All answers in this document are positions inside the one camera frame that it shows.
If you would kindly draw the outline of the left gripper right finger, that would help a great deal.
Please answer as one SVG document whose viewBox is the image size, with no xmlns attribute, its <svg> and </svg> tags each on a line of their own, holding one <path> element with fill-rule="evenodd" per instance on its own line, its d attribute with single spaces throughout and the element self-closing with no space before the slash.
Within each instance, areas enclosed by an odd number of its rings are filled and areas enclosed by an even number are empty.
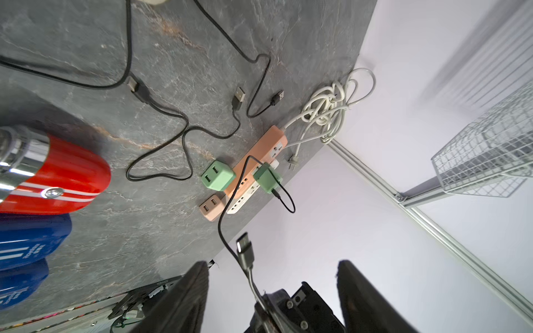
<svg viewBox="0 0 533 333">
<path fill-rule="evenodd" d="M 337 289 L 347 332 L 416 332 L 348 260 L 339 262 Z"/>
</svg>

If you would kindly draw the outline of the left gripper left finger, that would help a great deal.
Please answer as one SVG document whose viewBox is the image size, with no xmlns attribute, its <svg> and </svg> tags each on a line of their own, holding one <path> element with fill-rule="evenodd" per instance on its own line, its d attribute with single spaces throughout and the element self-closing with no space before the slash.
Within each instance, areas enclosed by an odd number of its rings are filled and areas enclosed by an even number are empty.
<svg viewBox="0 0 533 333">
<path fill-rule="evenodd" d="M 197 262 L 131 331 L 200 332 L 208 287 L 208 263 Z"/>
</svg>

